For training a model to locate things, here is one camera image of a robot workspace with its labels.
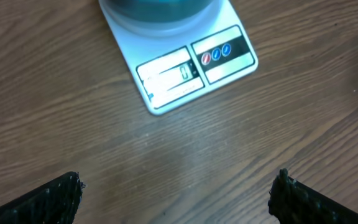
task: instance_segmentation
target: wood grain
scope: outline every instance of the wood grain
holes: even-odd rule
[[[232,1],[259,69],[150,115],[94,0],[0,0],[0,205],[69,171],[75,223],[275,223],[283,167],[358,212],[358,1]]]

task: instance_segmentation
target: wooden table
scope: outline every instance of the wooden table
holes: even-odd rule
[[[358,0],[233,4],[259,69],[155,117],[96,0],[0,0],[0,205],[75,170],[75,223],[273,223],[287,167],[358,212]]]

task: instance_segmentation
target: white scale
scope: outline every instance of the white scale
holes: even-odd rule
[[[147,108],[164,114],[258,67],[258,58],[229,0],[215,0],[179,22],[124,17],[99,0]]]

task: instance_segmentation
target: scale platform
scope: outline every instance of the scale platform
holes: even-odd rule
[[[246,76],[258,58],[229,0],[164,24],[132,21],[99,0],[149,111],[164,114]]]

